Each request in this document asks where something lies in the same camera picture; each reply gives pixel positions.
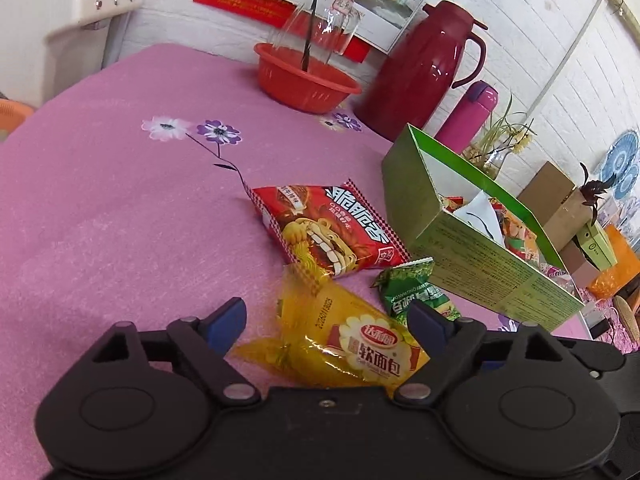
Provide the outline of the red plastic basket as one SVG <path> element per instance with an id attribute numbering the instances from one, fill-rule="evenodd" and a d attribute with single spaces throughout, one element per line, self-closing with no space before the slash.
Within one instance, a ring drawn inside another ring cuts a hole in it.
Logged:
<path id="1" fill-rule="evenodd" d="M 308 70 L 302 70 L 302 51 L 275 48 L 266 42 L 255 44 L 254 51 L 258 55 L 259 87 L 271 99 L 294 110 L 326 114 L 361 93 L 358 81 L 315 58 L 310 60 Z"/>

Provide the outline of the orange bag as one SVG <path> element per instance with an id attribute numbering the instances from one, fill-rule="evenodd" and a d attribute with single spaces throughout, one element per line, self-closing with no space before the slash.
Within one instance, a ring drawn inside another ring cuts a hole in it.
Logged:
<path id="1" fill-rule="evenodd" d="M 612 298 L 640 272 L 640 261 L 623 234 L 610 224 L 605 233 L 612 244 L 617 262 L 603 271 L 589 286 L 588 290 L 597 299 Z"/>

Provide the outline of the glass pitcher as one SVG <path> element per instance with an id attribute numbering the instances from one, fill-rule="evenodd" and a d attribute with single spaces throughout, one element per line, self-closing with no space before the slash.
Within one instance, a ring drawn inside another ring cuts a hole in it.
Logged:
<path id="1" fill-rule="evenodd" d="M 268 42 L 302 51 L 300 68 L 308 70 L 312 58 L 329 64 L 344 54 L 360 20 L 356 0 L 303 0 Z"/>

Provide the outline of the red noodle snack packet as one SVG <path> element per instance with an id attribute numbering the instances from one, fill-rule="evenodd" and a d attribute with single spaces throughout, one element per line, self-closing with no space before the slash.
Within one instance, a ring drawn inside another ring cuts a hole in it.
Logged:
<path id="1" fill-rule="evenodd" d="M 409 260 L 399 236 L 351 180 L 341 185 L 248 188 L 289 262 L 319 280 Z"/>

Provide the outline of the purple leaf plant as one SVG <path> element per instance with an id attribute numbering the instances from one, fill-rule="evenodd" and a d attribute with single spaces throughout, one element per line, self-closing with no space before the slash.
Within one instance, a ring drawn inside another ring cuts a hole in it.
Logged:
<path id="1" fill-rule="evenodd" d="M 584 174 L 584 183 L 579 188 L 579 193 L 582 194 L 582 206 L 585 206 L 591 211 L 591 224 L 595 224 L 598 218 L 598 201 L 602 198 L 604 193 L 614 185 L 617 179 L 617 174 L 612 174 L 608 179 L 590 180 L 589 170 L 587 166 L 581 162 L 582 173 Z"/>

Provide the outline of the green shoe box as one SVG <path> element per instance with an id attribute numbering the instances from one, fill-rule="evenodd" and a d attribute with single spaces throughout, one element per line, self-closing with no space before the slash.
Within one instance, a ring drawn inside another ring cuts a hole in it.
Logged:
<path id="1" fill-rule="evenodd" d="M 617 263 L 613 246 L 599 222 L 587 222 L 576 234 L 577 244 L 586 258 L 599 270 L 605 271 Z"/>

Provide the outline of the glass vase with plant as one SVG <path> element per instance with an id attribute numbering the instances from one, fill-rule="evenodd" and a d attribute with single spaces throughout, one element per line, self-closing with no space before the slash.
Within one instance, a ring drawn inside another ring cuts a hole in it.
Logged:
<path id="1" fill-rule="evenodd" d="M 496 180 L 509 155 L 528 147 L 536 136 L 533 118 L 521 110 L 512 110 L 513 96 L 500 116 L 490 113 L 480 135 L 462 152 L 462 156 L 487 177 Z"/>

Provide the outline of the green snack packet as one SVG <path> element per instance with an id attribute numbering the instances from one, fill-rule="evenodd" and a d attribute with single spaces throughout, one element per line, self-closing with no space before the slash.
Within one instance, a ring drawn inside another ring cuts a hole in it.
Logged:
<path id="1" fill-rule="evenodd" d="M 434 270 L 431 257 L 409 261 L 383 270 L 372 284 L 378 291 L 386 313 L 396 322 L 407 325 L 408 311 L 413 300 L 420 300 L 449 321 L 461 313 L 442 289 L 431 283 Z"/>

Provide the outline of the dark red thermos jug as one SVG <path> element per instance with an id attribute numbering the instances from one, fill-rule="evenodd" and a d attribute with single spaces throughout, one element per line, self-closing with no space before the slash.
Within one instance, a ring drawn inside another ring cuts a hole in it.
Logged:
<path id="1" fill-rule="evenodd" d="M 413 27 L 386 58 L 354 113 L 363 125 L 395 141 L 406 125 L 425 126 L 446 93 L 473 81 L 482 71 L 487 48 L 474 29 L 488 26 L 461 6 L 442 0 L 423 7 L 426 18 Z M 465 45 L 480 48 L 468 76 L 457 77 Z"/>

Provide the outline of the blue decorative wall plates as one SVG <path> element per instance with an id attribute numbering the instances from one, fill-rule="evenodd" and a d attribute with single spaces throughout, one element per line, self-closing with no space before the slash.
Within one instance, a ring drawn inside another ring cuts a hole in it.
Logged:
<path id="1" fill-rule="evenodd" d="M 608 188 L 616 200 L 623 200 L 639 180 L 639 133 L 624 131 L 606 152 L 598 176 L 610 181 Z"/>

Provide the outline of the pink thermos bottle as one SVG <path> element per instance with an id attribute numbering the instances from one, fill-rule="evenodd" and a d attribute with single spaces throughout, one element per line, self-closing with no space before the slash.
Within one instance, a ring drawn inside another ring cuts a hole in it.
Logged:
<path id="1" fill-rule="evenodd" d="M 475 81 L 457 102 L 435 134 L 435 139 L 461 154 L 498 104 L 498 91 L 485 81 Z"/>

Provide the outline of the yellow soft bread packet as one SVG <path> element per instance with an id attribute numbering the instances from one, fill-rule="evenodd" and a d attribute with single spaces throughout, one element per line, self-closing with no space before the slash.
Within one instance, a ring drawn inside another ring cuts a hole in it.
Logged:
<path id="1" fill-rule="evenodd" d="M 393 393 L 430 360 L 407 327 L 333 280 L 285 268 L 279 333 L 233 354 L 311 388 L 382 387 Z"/>

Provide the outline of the brown cardboard box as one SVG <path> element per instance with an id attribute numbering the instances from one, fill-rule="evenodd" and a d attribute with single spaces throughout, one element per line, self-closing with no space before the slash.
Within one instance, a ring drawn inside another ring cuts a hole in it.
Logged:
<path id="1" fill-rule="evenodd" d="M 592 220 L 592 209 L 578 186 L 551 162 L 545 162 L 518 200 L 536 217 L 552 247 L 560 255 L 576 286 L 586 288 L 598 276 L 577 241 L 578 232 Z"/>

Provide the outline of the green white cardboard box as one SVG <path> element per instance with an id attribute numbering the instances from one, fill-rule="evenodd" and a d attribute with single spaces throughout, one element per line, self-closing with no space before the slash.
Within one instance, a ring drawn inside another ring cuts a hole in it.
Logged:
<path id="1" fill-rule="evenodd" d="M 387 220 L 414 258 L 435 261 L 435 285 L 518 322 L 556 330 L 582 310 L 555 283 L 506 247 L 491 200 L 536 236 L 544 262 L 562 260 L 535 216 L 497 182 L 413 126 L 382 160 Z"/>

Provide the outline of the pink floral tablecloth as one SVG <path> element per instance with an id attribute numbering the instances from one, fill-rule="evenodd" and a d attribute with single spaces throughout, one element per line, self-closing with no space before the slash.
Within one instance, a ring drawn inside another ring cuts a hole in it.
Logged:
<path id="1" fill-rule="evenodd" d="M 76 84 L 1 147 L 1 474 L 49 469 L 41 399 L 112 324 L 160 330 L 231 297 L 269 335 L 283 256 L 245 188 L 355 182 L 390 144 L 267 98 L 253 66 L 157 44 Z"/>

